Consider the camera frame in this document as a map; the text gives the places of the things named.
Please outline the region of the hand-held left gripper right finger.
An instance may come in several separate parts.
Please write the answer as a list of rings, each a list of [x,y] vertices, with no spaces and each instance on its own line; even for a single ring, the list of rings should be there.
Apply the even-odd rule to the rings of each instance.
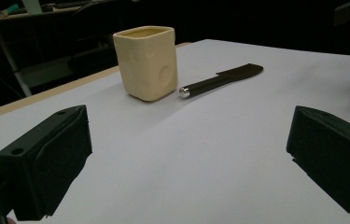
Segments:
[[[287,153],[350,214],[350,123],[325,111],[295,108]]]

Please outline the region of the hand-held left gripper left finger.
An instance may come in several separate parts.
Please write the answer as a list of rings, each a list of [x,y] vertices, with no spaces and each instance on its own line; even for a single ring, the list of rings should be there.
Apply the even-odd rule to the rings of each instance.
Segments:
[[[3,211],[21,221],[53,215],[90,154],[87,107],[52,114],[0,151]]]

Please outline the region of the cream square ceramic cup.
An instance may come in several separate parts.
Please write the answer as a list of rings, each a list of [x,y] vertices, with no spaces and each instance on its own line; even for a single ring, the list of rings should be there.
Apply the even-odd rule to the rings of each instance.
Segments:
[[[113,34],[113,41],[122,83],[131,96],[153,102],[176,89],[174,28],[132,28]]]

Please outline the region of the white desk leg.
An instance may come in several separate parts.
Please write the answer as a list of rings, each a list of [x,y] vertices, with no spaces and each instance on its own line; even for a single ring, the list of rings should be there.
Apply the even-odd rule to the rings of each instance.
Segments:
[[[20,84],[21,89],[26,97],[32,95],[31,88],[73,75],[72,71],[68,68],[67,65],[69,57],[64,57],[57,60],[38,63],[21,68],[16,63],[16,60],[1,33],[0,47],[7,58],[13,75]]]

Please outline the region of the black chair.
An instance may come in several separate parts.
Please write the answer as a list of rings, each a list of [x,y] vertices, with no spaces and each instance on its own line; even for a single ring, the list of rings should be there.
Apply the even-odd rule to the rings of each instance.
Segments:
[[[98,0],[78,9],[71,17],[68,67],[77,77],[118,64],[112,34],[122,25],[120,0]]]

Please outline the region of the white table cover sheet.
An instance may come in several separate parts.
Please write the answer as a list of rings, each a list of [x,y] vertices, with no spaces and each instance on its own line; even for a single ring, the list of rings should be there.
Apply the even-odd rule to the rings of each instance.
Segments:
[[[298,105],[350,122],[350,56],[203,40],[178,49],[178,81],[245,63],[263,70],[186,100],[137,100],[109,69],[0,107],[0,149],[88,109],[84,169],[52,217],[24,224],[350,224],[286,151]]]

